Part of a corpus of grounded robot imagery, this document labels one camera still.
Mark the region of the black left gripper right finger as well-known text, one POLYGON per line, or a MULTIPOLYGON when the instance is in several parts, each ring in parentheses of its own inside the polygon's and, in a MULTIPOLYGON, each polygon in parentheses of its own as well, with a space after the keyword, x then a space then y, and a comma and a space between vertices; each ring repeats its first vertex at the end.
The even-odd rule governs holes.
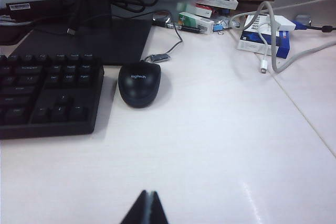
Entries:
POLYGON ((159 195, 156 191, 152 193, 152 203, 150 207, 150 224, 168 224, 167 217, 162 207, 159 195))

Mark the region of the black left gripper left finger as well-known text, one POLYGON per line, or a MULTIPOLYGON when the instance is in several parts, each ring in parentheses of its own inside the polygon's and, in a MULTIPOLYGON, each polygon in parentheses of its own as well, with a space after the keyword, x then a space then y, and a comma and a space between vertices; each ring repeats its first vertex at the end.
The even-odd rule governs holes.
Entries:
POLYGON ((137 224, 142 223, 145 215, 145 205, 147 201, 148 192, 146 190, 141 191, 127 214, 121 221, 121 224, 137 224))

